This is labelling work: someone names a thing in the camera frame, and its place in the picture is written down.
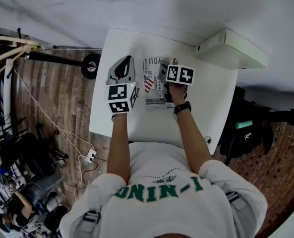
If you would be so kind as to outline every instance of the person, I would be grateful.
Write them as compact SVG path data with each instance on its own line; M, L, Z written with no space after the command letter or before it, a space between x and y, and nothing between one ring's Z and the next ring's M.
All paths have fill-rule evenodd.
M265 197L211 157L185 108L183 87L170 83L169 88L180 110L184 150L162 143L129 144L127 115L116 115L107 174L96 178L62 218L63 238L249 238L261 228Z
M63 165L64 160L57 161L53 175L32 179L20 191L16 191L12 185L14 193L8 202L7 213L0 214L0 228L3 231L20 231L39 214L34 206L39 201L44 203L50 191L63 179L59 174Z

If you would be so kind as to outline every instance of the black wristwatch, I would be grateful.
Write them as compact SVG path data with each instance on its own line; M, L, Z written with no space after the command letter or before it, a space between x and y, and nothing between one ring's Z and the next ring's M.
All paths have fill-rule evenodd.
M174 113L177 114L177 113L179 113L180 111L182 111L184 109L190 109L190 111L192 111L191 103L187 101L187 102L185 102L183 104L177 105L175 107Z

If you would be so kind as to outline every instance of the wooden floor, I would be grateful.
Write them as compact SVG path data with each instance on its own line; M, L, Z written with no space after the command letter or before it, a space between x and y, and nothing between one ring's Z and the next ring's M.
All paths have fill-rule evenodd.
M50 51L50 54L82 60L89 52ZM76 66L24 59L19 59L18 63L17 72L52 121L60 128L71 131L92 143L97 150L97 157L106 160L110 138L91 133L88 130L95 80L84 78L80 68ZM43 136L50 137L56 130L55 126L37 107L23 82L17 76L14 78L13 90L17 118L27 117L19 129L28 128L29 132L36 135L35 125L42 123L44 124ZM91 148L89 144L82 142L72 134L66 133L66 135L83 155L87 155ZM60 183L58 190L65 195L66 204L71 206L74 202L74 189L81 181L77 160L79 153L62 134L55 136L54 144L61 152L69 155L62 171L64 182ZM94 163L87 163L82 158L80 160L82 172L94 169ZM99 174L106 172L107 163L101 160L96 160L96 162L98 163L96 170L84 174L85 184L82 182L81 189L76 191L76 197L84 192L88 183Z

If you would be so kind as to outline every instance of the white table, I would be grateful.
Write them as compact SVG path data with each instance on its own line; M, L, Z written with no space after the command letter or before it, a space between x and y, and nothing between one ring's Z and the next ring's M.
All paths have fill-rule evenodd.
M143 81L143 59L176 57L179 64L196 69L194 85L189 87L194 120L203 136L211 136L213 154L222 134L234 94L237 70L227 70L193 57L194 47L154 35L110 28L105 40L93 94L89 130L112 135L113 122L106 95L105 82L110 67L120 58L134 58L136 80L140 92L134 109L128 114L130 141L161 142L182 147L182 140L172 109L146 110Z

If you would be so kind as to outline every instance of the brick-patterned floor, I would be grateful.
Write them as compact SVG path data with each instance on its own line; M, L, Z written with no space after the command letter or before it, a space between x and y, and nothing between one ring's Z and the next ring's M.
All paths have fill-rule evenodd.
M265 230L277 220L292 197L294 197L294 126L286 122L274 123L274 143L270 152L263 155L263 146L259 145L248 155L232 159L229 167L254 184L268 201L268 212L261 228ZM225 161L219 147L214 153L218 160Z

